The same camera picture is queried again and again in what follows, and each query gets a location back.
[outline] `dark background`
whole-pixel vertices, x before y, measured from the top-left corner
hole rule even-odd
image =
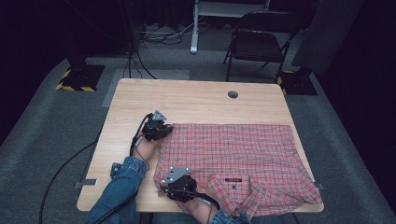
[[[280,6],[281,1],[274,2]],[[65,1],[1,1],[0,143],[43,78],[65,58],[64,32],[73,35],[84,57],[106,54],[125,45],[117,1],[70,3],[117,40],[92,28]],[[396,46],[390,35],[396,33],[393,8],[390,1],[366,0],[332,66],[318,80],[395,211],[396,71],[392,55]],[[166,15],[156,18],[146,13],[140,10],[135,15],[147,17],[148,21],[161,20],[162,24],[175,23],[165,20]]]

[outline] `plaid shirt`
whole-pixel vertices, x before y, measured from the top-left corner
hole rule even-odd
[[[288,213],[304,203],[321,203],[287,125],[174,124],[164,138],[154,174],[157,188],[170,167],[191,169],[230,215]],[[189,213],[183,203],[177,205]]]

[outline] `gray carpet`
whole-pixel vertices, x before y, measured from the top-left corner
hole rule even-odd
[[[200,34],[198,53],[190,54],[191,36],[177,45],[139,48],[144,65],[154,76],[166,71],[185,71],[190,80],[223,81],[222,64],[231,30],[208,30]],[[298,47],[298,36],[290,50],[285,69]],[[72,155],[91,143],[99,133],[108,108],[104,106],[111,86],[127,63],[119,58],[96,57],[90,64],[106,66],[97,92],[56,91],[55,87],[69,64],[61,62],[47,75],[13,131],[0,148],[0,223],[37,223],[44,192],[56,171]],[[263,73],[272,76],[271,66],[240,63],[233,72]],[[318,214],[297,214],[300,223],[396,223],[383,195],[361,161],[326,95],[311,77],[318,96],[287,95],[290,112],[321,192],[325,209]],[[272,82],[268,79],[233,77],[231,81]],[[76,181],[84,174],[92,147],[64,167],[49,191],[44,223],[81,223],[86,213],[77,210]],[[295,223],[286,215],[287,223]]]

